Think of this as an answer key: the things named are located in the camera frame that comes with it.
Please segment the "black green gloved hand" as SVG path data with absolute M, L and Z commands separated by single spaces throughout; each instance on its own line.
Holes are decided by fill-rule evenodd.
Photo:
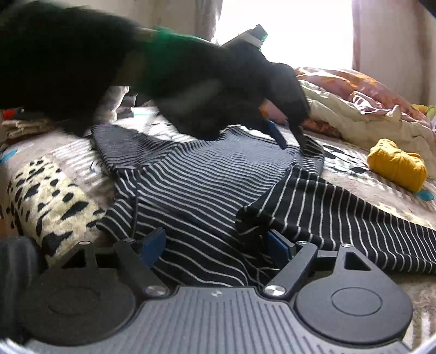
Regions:
M 268 96 L 271 63 L 240 38 L 223 46 L 166 29 L 143 29 L 137 38 L 144 59 L 138 89 L 181 133 L 214 140 L 229 125 L 264 133 L 259 110 Z

